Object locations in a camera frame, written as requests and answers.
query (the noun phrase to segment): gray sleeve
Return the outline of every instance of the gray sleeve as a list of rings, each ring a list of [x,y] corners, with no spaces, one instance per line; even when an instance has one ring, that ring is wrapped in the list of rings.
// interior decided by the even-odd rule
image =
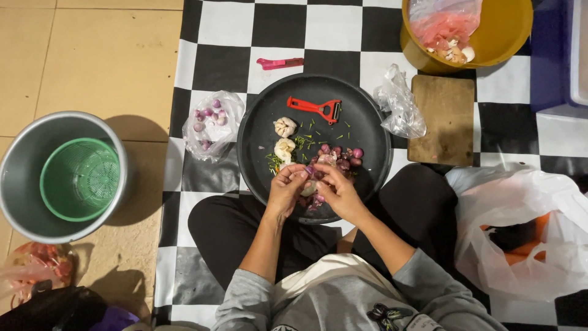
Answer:
[[[273,285],[264,278],[237,269],[226,289],[225,301],[216,310],[216,330],[267,330]]]
[[[408,303],[447,331],[503,330],[464,285],[421,249],[392,277]]]

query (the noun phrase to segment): green colander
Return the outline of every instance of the green colander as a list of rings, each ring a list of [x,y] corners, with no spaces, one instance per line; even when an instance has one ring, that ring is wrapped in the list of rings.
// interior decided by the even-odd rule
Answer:
[[[41,171],[41,197],[59,218],[82,222],[100,216],[118,187],[119,163],[103,141],[79,138],[59,146]]]

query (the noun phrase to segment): cutting board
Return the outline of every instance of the cutting board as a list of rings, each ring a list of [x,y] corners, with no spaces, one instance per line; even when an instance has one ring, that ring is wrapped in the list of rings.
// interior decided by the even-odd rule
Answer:
[[[409,139],[409,161],[473,165],[474,82],[416,75],[415,103],[427,124],[427,134]]]

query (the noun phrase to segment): pink utility knife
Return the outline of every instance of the pink utility knife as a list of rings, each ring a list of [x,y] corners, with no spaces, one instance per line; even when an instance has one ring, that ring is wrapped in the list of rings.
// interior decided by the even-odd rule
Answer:
[[[289,68],[289,67],[297,67],[299,65],[304,64],[303,58],[293,58],[293,59],[261,59],[257,60],[263,70],[273,70],[273,69],[280,69],[280,68]]]

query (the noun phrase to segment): metal pot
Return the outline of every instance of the metal pot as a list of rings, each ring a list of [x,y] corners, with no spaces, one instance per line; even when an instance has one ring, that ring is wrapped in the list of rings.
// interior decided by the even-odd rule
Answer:
[[[118,154],[120,175],[110,206],[95,219],[68,222],[53,215],[39,189],[41,169],[55,149],[76,138],[97,138]],[[122,141],[100,118],[80,111],[56,112],[34,121],[14,139],[0,164],[0,208],[23,236],[46,244],[68,243],[98,229],[121,204],[130,187],[133,166]]]

